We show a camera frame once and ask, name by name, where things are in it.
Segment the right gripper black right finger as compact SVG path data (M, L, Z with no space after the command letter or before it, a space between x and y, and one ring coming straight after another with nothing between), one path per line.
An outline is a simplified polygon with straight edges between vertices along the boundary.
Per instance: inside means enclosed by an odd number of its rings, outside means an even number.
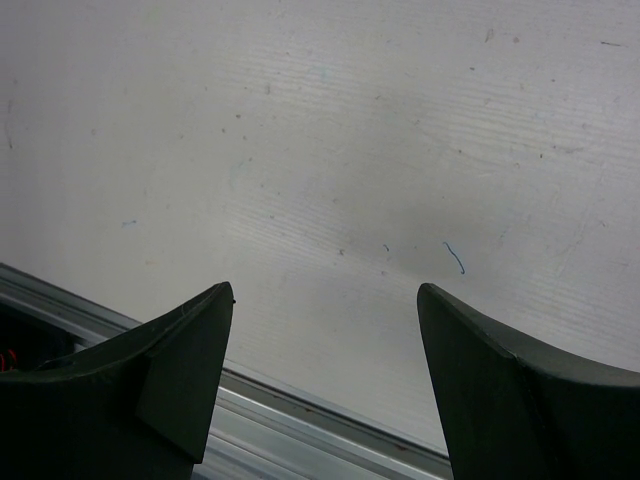
M556 348L440 287L417 294L457 479L636 479L639 375Z

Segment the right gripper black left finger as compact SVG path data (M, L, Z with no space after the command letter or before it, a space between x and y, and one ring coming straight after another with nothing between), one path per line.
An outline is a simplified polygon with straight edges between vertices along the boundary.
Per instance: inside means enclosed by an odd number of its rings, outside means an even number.
M93 347L1 376L5 479L187 479L202 462L234 296L222 282Z

